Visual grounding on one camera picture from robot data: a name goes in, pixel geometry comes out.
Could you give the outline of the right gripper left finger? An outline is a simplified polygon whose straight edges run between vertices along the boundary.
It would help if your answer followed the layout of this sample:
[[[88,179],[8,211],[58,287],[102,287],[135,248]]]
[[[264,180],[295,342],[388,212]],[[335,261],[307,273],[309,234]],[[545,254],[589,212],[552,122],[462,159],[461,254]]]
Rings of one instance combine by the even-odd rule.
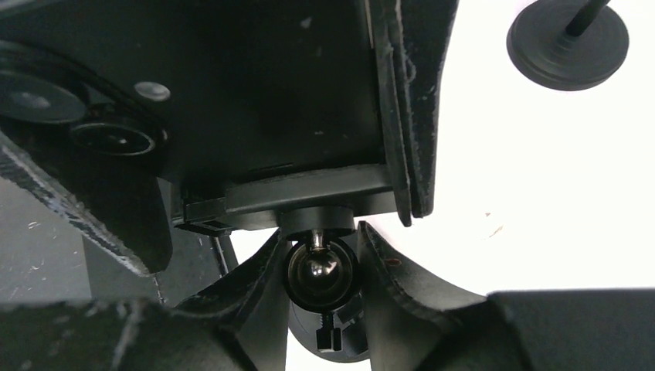
[[[135,274],[168,267],[173,244],[155,177],[8,130],[1,132],[1,177]]]

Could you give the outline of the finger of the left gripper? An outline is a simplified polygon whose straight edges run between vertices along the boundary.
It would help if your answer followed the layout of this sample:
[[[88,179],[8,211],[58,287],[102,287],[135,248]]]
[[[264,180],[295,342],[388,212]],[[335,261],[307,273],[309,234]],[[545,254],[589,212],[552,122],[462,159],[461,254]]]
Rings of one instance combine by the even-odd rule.
[[[290,299],[283,261],[290,249],[279,230],[249,259],[176,308],[212,320],[213,337],[239,370],[284,370]]]
[[[415,370],[462,329],[474,294],[437,277],[395,249],[370,223],[358,224],[365,334],[373,370]]]

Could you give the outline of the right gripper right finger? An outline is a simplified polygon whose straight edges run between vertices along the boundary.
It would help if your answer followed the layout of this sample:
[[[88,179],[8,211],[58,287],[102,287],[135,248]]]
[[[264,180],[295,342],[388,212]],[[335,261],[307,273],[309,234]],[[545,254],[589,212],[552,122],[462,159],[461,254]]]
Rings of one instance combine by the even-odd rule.
[[[439,99],[459,3],[370,1],[385,161],[404,226],[434,208]]]

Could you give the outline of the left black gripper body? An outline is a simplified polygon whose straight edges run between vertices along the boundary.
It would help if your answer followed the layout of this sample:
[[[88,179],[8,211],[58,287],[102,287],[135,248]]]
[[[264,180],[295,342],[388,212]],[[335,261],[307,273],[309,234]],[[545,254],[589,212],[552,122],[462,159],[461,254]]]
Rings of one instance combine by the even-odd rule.
[[[148,301],[1,308],[3,370],[282,370],[285,302],[239,323]],[[652,370],[651,290],[492,294],[417,318],[394,302],[368,306],[373,370]]]

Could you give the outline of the black phone stand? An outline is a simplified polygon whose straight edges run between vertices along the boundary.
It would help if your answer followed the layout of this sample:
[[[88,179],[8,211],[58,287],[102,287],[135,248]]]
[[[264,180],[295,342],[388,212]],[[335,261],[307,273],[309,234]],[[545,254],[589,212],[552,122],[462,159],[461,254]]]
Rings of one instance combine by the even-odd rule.
[[[404,165],[353,165],[235,185],[211,199],[183,199],[174,223],[213,237],[276,229],[290,248],[282,282],[291,333],[322,359],[354,363],[368,357],[355,221],[382,213],[411,222]]]
[[[607,1],[533,2],[512,22],[507,53],[532,82],[580,91],[604,83],[624,63],[630,36]]]

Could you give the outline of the black phone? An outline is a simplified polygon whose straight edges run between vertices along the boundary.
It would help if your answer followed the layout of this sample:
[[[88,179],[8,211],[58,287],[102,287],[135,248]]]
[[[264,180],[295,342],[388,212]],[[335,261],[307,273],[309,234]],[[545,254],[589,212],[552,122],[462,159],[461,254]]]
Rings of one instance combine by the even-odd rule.
[[[381,164],[362,1],[34,1],[1,13],[6,128],[213,197]]]

